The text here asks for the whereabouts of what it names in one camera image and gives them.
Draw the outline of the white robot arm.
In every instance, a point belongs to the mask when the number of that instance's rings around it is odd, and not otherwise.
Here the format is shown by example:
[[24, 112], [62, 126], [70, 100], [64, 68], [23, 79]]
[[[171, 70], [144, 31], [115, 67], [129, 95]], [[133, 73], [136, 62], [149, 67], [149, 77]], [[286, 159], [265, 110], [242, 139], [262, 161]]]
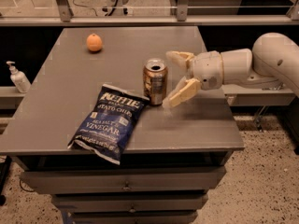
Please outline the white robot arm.
[[216, 90], [231, 84], [250, 89], [285, 84], [299, 96], [299, 47], [282, 34], [261, 35], [251, 49], [198, 55], [168, 51], [166, 57], [184, 70], [185, 76], [164, 98], [164, 108], [176, 107], [192, 99], [200, 90]]

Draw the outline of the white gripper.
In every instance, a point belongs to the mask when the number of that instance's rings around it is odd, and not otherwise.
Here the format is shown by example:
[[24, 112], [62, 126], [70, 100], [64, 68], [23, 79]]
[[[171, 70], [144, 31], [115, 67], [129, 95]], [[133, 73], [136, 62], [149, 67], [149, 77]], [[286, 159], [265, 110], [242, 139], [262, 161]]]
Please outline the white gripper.
[[185, 51], [168, 51], [166, 58], [181, 69], [189, 68], [187, 79], [183, 77], [177, 86], [163, 99], [163, 108], [173, 108], [193, 98], [197, 92], [216, 90], [223, 83], [223, 60], [217, 51], [194, 56]]

